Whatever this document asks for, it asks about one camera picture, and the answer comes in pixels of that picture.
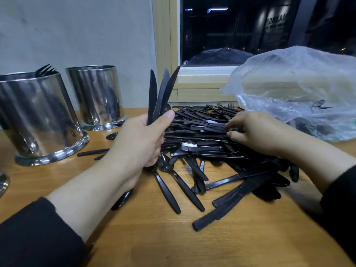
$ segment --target forearm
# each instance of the forearm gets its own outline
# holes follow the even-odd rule
[[[356,165],[356,158],[340,149],[295,131],[281,150],[281,157],[296,164],[321,193],[346,170]]]
[[[126,191],[125,176],[117,168],[103,159],[47,196],[84,242]]]

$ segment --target metal cylinder container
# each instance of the metal cylinder container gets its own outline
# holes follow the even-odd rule
[[[78,99],[84,130],[108,130],[127,120],[120,102],[116,67],[69,67],[66,72]]]
[[[90,138],[80,128],[62,77],[0,75],[0,124],[17,150],[15,162],[38,166],[64,159]]]

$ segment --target concrete wall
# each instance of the concrete wall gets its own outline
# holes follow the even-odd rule
[[[151,0],[0,0],[0,74],[109,64],[118,70],[124,107],[147,107],[156,71]]]

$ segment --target left hand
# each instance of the left hand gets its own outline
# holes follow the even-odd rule
[[[147,114],[128,119],[121,127],[112,148],[101,160],[123,174],[128,189],[133,188],[143,167],[156,163],[164,142],[164,131],[174,119],[170,110],[147,126]]]

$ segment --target black sleeve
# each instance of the black sleeve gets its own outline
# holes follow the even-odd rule
[[[356,263],[356,166],[327,188],[320,205],[326,230]]]
[[[84,242],[46,198],[32,202],[0,224],[0,266],[77,266]]]

